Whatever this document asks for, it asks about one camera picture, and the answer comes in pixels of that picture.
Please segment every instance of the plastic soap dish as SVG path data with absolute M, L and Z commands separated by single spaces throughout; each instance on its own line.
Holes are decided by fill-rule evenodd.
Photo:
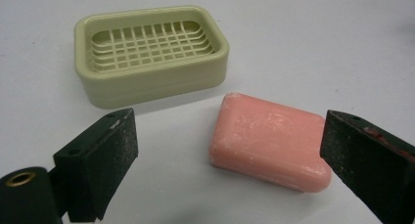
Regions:
M 75 27 L 76 72 L 104 109 L 217 86 L 228 54 L 213 18 L 196 6 L 90 16 Z

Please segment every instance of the pink soap bar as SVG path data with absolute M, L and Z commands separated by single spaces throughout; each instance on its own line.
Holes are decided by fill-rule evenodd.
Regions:
M 215 166 L 302 192 L 320 192 L 332 170 L 319 155 L 324 118 L 231 93 L 210 145 Z

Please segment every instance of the brass insert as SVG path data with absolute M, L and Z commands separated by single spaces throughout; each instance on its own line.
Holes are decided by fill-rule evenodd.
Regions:
M 30 171 L 21 172 L 11 177 L 10 179 L 8 179 L 6 182 L 6 186 L 8 187 L 21 186 L 23 184 L 30 182 L 35 176 L 36 174 L 34 172 L 30 172 Z

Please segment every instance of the soap dish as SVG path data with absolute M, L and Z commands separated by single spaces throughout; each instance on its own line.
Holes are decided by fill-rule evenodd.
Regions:
M 207 89 L 225 79 L 229 44 L 201 7 L 90 16 L 74 35 L 76 72 L 99 108 Z

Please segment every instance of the white surface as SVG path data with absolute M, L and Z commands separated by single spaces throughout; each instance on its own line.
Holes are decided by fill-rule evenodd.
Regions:
M 52 154 L 107 112 L 73 68 L 83 17 L 205 7 L 231 45 L 219 87 L 132 106 L 140 155 L 102 223 L 380 223 L 334 177 L 301 194 L 208 163 L 224 94 L 349 112 L 415 144 L 415 0 L 0 0 L 0 176 Z

